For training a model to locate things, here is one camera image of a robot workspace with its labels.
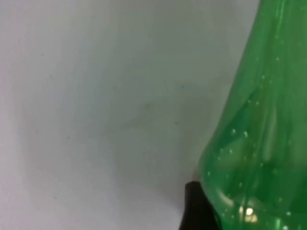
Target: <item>green glass vase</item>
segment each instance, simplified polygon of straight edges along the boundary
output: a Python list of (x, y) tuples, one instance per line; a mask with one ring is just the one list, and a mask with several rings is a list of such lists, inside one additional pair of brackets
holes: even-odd
[(223, 230), (307, 230), (307, 0), (261, 0), (202, 187)]

